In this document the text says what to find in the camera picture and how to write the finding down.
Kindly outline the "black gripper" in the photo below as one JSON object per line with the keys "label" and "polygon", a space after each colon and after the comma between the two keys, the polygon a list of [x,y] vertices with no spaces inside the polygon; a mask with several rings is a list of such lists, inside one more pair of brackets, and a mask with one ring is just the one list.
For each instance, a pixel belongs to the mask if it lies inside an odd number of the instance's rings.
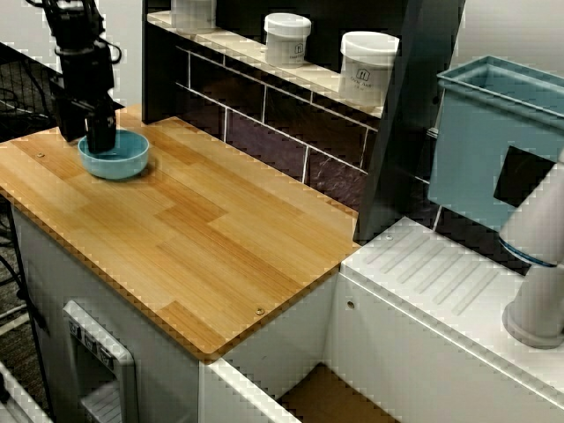
{"label": "black gripper", "polygon": [[49,79],[50,99],[57,126],[67,142],[85,135],[90,153],[115,147],[115,110],[109,90],[114,85],[108,45],[57,48],[61,77]]}

